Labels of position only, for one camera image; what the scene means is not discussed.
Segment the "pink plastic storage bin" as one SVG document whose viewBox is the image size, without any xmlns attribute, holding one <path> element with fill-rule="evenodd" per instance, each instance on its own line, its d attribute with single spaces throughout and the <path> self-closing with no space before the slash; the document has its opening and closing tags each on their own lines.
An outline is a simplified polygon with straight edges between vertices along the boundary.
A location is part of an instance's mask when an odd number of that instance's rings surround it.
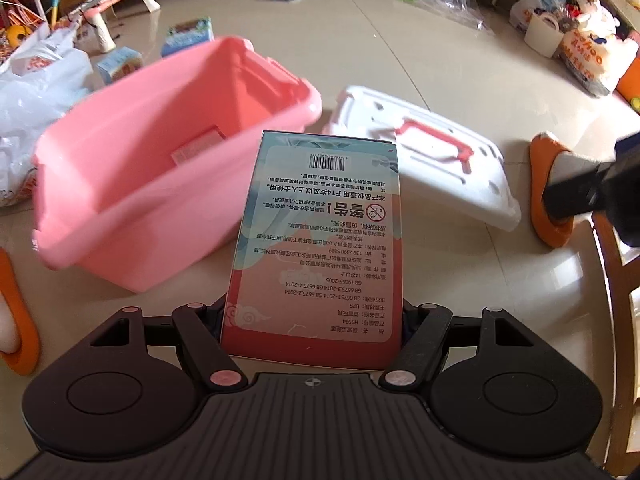
<svg viewBox="0 0 640 480">
<path fill-rule="evenodd" d="M 231 36 L 90 94 L 36 143 L 39 258 L 145 292 L 235 236 L 264 132 L 302 131 L 321 111 L 308 80 Z M 214 127 L 224 142 L 172 161 Z"/>
</svg>

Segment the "left white sock foot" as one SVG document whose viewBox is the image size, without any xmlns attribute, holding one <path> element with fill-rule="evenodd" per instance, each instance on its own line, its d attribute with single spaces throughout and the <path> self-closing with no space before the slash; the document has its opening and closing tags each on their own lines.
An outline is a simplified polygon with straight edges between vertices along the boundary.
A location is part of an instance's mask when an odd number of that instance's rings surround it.
<svg viewBox="0 0 640 480">
<path fill-rule="evenodd" d="M 12 354 L 17 352 L 20 345 L 21 337 L 14 316 L 6 298 L 0 294 L 0 351 Z"/>
</svg>

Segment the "tall blue bear box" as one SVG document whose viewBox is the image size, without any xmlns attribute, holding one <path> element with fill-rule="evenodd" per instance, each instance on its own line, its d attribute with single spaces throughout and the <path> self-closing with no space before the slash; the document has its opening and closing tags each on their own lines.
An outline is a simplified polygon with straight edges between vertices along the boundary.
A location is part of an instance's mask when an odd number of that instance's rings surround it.
<svg viewBox="0 0 640 480">
<path fill-rule="evenodd" d="M 213 39 L 213 25 L 210 18 L 194 18 L 191 21 L 175 24 L 168 28 L 160 48 L 160 56 L 166 58 L 168 55 Z"/>
</svg>

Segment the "light blue cube box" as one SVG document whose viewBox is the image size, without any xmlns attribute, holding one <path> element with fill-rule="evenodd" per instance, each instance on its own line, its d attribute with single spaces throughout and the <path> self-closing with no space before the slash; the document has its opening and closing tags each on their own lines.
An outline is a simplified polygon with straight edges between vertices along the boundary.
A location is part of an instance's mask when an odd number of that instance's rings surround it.
<svg viewBox="0 0 640 480">
<path fill-rule="evenodd" d="M 96 63 L 96 70 L 104 84 L 108 86 L 136 70 L 140 70 L 143 65 L 140 52 L 128 47 L 120 47 L 101 58 Z"/>
</svg>

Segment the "white orange printed plastic bag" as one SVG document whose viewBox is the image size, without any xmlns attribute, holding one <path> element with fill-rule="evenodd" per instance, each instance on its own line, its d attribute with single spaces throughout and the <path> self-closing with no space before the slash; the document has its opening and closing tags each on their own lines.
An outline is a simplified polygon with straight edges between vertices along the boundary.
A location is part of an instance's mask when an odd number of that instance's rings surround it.
<svg viewBox="0 0 640 480">
<path fill-rule="evenodd" d="M 78 26 L 26 40 L 1 72 L 1 206 L 32 195 L 35 146 L 50 125 L 92 91 L 89 55 L 75 47 Z"/>
</svg>

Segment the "white bin lid pink handle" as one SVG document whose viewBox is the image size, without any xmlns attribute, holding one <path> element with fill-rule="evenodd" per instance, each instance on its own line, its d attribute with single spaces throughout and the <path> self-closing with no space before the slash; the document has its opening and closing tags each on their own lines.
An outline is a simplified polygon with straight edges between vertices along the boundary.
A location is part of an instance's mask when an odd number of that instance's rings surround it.
<svg viewBox="0 0 640 480">
<path fill-rule="evenodd" d="M 396 144 L 402 192 L 452 208 L 503 231 L 522 214 L 498 146 L 424 107 L 363 86 L 349 86 L 326 134 Z"/>
</svg>

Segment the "left orange slipper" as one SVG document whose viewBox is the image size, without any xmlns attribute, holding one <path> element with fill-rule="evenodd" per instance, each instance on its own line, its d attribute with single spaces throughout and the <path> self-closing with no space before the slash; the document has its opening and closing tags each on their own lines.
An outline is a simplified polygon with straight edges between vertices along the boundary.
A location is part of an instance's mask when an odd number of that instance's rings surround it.
<svg viewBox="0 0 640 480">
<path fill-rule="evenodd" d="M 1 352 L 1 359 L 17 375 L 28 376 L 36 369 L 39 362 L 40 338 L 37 326 L 17 285 L 9 254 L 4 249 L 1 249 L 0 264 L 1 293 L 9 304 L 21 337 L 21 345 L 17 352 L 12 354 Z"/>
</svg>

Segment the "right white sock foot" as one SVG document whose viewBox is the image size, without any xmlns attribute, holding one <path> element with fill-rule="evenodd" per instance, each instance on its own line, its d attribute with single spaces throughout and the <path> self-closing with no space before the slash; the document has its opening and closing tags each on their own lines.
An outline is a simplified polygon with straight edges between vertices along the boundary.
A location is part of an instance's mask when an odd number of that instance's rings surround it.
<svg viewBox="0 0 640 480">
<path fill-rule="evenodd" d="M 601 180 L 602 172 L 611 165 L 612 162 L 600 162 L 562 151 L 552 162 L 546 188 L 562 186 L 568 188 L 570 193 L 585 193 Z"/>
</svg>

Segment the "white orange bag at right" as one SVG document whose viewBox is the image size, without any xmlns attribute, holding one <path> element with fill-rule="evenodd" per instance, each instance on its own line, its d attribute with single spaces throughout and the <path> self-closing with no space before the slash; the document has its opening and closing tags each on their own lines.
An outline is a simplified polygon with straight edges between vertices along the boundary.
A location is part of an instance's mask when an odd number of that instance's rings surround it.
<svg viewBox="0 0 640 480">
<path fill-rule="evenodd" d="M 633 39 L 598 37 L 573 29 L 563 36 L 559 56 L 585 90 L 600 98 L 615 90 L 638 51 L 638 42 Z"/>
</svg>

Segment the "white sock foot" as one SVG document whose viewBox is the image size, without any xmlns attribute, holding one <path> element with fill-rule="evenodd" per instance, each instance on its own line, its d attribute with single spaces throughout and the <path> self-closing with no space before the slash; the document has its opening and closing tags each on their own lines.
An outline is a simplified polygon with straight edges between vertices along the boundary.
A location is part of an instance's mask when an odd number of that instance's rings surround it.
<svg viewBox="0 0 640 480">
<path fill-rule="evenodd" d="M 20 345 L 21 337 L 14 316 L 6 298 L 0 294 L 0 351 L 12 354 L 17 352 Z"/>
<path fill-rule="evenodd" d="M 602 172 L 611 165 L 612 162 L 600 162 L 562 151 L 552 162 L 546 188 L 562 186 L 568 188 L 570 193 L 585 193 L 601 180 Z"/>
</svg>

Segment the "clear plastic bag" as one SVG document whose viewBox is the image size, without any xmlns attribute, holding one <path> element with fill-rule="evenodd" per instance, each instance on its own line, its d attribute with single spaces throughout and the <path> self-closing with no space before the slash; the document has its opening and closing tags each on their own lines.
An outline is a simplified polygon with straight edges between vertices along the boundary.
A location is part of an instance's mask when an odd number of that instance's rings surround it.
<svg viewBox="0 0 640 480">
<path fill-rule="evenodd" d="M 493 34 L 476 0 L 401 0 L 467 28 Z"/>
</svg>

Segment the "wooden chair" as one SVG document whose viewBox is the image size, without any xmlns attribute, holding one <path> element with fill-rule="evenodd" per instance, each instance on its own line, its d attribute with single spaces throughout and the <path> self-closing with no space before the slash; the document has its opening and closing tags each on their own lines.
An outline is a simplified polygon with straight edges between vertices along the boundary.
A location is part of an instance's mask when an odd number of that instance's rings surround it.
<svg viewBox="0 0 640 480">
<path fill-rule="evenodd" d="M 614 394 L 605 467 L 626 476 L 639 466 L 639 252 L 625 249 L 604 214 L 592 216 L 614 344 Z"/>
</svg>

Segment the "small pink red carton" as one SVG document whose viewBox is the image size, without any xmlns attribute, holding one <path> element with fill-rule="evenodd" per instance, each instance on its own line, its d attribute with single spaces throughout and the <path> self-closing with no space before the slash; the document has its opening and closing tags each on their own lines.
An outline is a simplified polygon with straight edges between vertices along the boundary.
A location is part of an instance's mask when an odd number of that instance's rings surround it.
<svg viewBox="0 0 640 480">
<path fill-rule="evenodd" d="M 226 137 L 217 127 L 214 127 L 212 130 L 206 131 L 197 138 L 186 142 L 186 144 L 173 151 L 170 156 L 176 165 L 182 165 L 199 154 L 221 144 L 224 140 L 226 140 Z"/>
</svg>

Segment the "orange slipper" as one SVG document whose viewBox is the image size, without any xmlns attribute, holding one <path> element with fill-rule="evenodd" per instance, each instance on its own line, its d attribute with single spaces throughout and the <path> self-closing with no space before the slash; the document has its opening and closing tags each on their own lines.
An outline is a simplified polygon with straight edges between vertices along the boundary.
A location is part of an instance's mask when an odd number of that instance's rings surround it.
<svg viewBox="0 0 640 480">
<path fill-rule="evenodd" d="M 566 152 L 568 149 L 548 132 L 537 134 L 529 143 L 530 223 L 538 238 L 552 249 L 565 246 L 574 231 L 574 218 L 554 218 L 546 200 L 555 159 Z"/>
<path fill-rule="evenodd" d="M 17 285 L 9 254 L 4 249 L 1 249 L 0 264 L 1 293 L 9 304 L 21 337 L 21 345 L 17 352 L 12 354 L 1 352 L 1 359 L 17 375 L 28 376 L 36 369 L 39 362 L 40 338 L 37 326 Z"/>
</svg>

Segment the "red and blue carton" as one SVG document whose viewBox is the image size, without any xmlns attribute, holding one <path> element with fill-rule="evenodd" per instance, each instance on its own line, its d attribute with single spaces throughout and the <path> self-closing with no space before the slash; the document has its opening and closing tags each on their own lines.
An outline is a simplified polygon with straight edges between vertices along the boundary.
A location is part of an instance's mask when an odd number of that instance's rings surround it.
<svg viewBox="0 0 640 480">
<path fill-rule="evenodd" d="M 395 145 L 268 131 L 232 263 L 221 347 L 382 370 L 398 355 L 402 229 Z"/>
</svg>

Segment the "white plastic jug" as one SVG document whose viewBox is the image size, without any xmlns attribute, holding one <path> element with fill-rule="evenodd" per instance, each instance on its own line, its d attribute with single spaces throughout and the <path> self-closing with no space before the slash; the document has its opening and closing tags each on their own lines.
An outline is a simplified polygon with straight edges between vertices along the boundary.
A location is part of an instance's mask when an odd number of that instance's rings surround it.
<svg viewBox="0 0 640 480">
<path fill-rule="evenodd" d="M 553 58 L 564 34 L 549 12 L 533 14 L 524 37 L 525 43 L 544 58 Z"/>
</svg>

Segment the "right orange slipper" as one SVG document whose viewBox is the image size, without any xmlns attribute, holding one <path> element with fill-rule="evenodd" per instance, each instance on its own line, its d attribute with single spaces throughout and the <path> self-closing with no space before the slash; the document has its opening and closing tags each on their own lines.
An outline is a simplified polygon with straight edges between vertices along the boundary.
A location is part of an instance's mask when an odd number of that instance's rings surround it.
<svg viewBox="0 0 640 480">
<path fill-rule="evenodd" d="M 546 200 L 555 159 L 566 152 L 568 149 L 548 132 L 537 134 L 529 143 L 530 223 L 538 238 L 552 249 L 565 246 L 574 231 L 574 218 L 554 218 Z"/>
</svg>

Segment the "pink white plastic stool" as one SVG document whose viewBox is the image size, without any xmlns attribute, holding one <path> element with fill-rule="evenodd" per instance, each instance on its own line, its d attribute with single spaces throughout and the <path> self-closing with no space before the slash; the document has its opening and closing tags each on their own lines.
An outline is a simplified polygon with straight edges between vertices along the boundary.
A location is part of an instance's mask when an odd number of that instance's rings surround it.
<svg viewBox="0 0 640 480">
<path fill-rule="evenodd" d="M 108 53 L 116 48 L 115 40 L 107 25 L 105 14 L 115 12 L 115 6 L 124 0 L 86 0 L 70 11 L 68 17 L 79 25 L 86 24 L 96 38 L 96 47 L 100 53 Z M 160 10 L 156 0 L 141 0 L 149 14 Z"/>
</svg>

